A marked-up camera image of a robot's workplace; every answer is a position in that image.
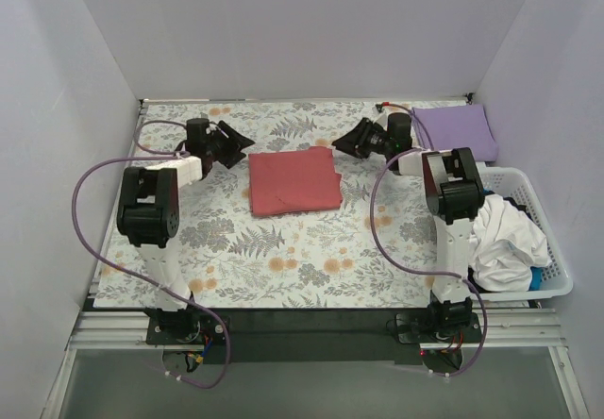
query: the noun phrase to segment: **folded towel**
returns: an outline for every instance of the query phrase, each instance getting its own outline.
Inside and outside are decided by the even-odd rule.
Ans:
[[[341,175],[325,147],[249,155],[250,203],[254,216],[338,209]]]
[[[470,147],[476,161],[495,161],[499,153],[497,142],[484,115],[482,105],[450,108],[413,108],[415,117],[426,127],[434,150]],[[421,146],[429,147],[428,137],[421,125],[413,122]]]

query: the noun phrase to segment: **white laundry basket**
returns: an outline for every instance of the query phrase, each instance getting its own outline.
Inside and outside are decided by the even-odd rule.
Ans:
[[[511,167],[484,167],[479,170],[482,186],[504,197],[513,197],[519,205],[526,205],[533,222],[547,236],[548,253],[552,263],[541,270],[541,290],[536,292],[484,293],[489,301],[524,301],[562,296],[573,288],[573,280],[564,267],[556,238],[545,217],[544,209],[532,189],[527,176]]]

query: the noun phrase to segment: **purple folded cloth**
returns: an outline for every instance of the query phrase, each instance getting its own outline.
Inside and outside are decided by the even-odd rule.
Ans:
[[[499,153],[497,142],[484,115],[482,105],[451,108],[413,108],[417,119],[424,124],[434,150],[470,147],[476,161],[495,161]],[[429,147],[424,129],[413,123],[420,145]]]

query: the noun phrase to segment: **white wall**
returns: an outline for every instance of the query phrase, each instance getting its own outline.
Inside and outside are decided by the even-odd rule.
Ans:
[[[137,101],[82,0],[0,0],[0,416],[39,417],[88,290],[72,189],[93,163],[127,153]],[[119,179],[84,189],[99,245]]]
[[[475,91],[525,0],[85,0],[139,98]]]
[[[553,301],[592,417],[604,417],[604,0],[527,0],[478,89],[499,163],[533,182],[572,270]]]

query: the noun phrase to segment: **white cloth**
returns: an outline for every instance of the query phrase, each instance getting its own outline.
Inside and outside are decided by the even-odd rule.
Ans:
[[[476,283],[489,292],[526,292],[530,267],[549,263],[544,232],[500,195],[487,195],[470,234]]]

